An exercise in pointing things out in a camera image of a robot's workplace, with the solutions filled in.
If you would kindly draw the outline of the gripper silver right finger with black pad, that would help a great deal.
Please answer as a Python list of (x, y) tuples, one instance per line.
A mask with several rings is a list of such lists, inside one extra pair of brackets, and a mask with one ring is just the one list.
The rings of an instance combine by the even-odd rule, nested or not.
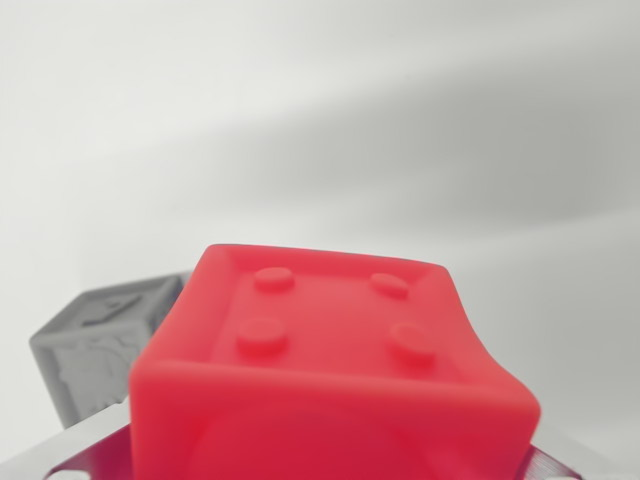
[(520, 479), (581, 479), (589, 465), (589, 450), (545, 423), (534, 433), (519, 468)]

